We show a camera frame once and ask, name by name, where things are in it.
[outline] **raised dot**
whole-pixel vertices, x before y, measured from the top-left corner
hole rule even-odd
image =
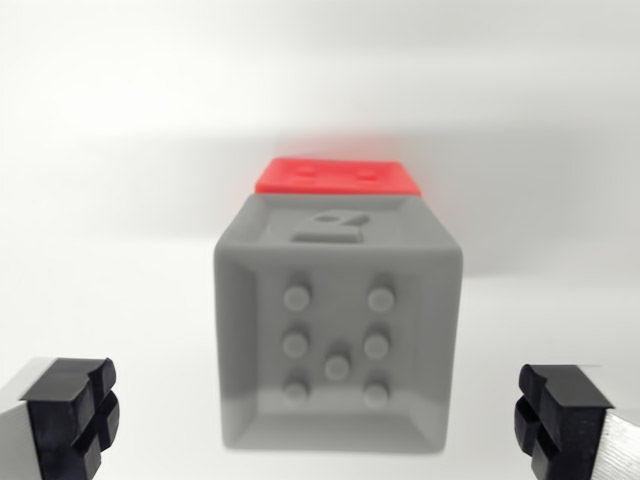
[[[378,179],[378,174],[373,170],[360,169],[356,172],[358,180],[374,181]]]
[[[382,360],[389,353],[389,339],[381,333],[372,333],[364,341],[364,353],[371,360]]]
[[[309,350],[309,340],[302,332],[287,333],[282,340],[282,350],[289,358],[302,358]]]
[[[294,285],[284,293],[284,306],[292,312],[301,312],[311,303],[311,294],[305,287]]]
[[[376,313],[389,313],[396,298],[388,288],[375,288],[369,293],[368,303],[369,308]]]
[[[367,407],[379,410],[389,403],[389,390],[380,383],[371,383],[365,387],[362,399]]]
[[[324,364],[324,373],[333,382],[340,382],[349,376],[351,365],[344,355],[333,355]]]
[[[309,389],[304,383],[291,382],[282,391],[284,401],[290,407],[299,407],[309,398]]]
[[[314,177],[317,169],[312,165],[302,165],[296,169],[296,175],[301,177]]]

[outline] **red block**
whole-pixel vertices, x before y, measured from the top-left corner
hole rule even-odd
[[[275,158],[256,182],[256,193],[416,195],[420,188],[398,162],[346,162]]]

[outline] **embossed number 2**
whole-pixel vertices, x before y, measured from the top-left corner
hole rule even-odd
[[[294,242],[361,243],[360,227],[369,215],[357,210],[327,210],[309,217],[294,229]]]

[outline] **white backdrop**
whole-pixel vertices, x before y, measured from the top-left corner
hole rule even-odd
[[[640,368],[635,1],[0,0],[0,382],[110,356],[99,478],[527,479],[525,362]],[[461,243],[434,458],[222,448],[211,254],[276,155],[395,159]]]

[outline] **gray cube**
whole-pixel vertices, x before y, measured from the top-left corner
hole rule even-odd
[[[442,450],[461,278],[418,196],[249,197],[215,251],[225,444]]]

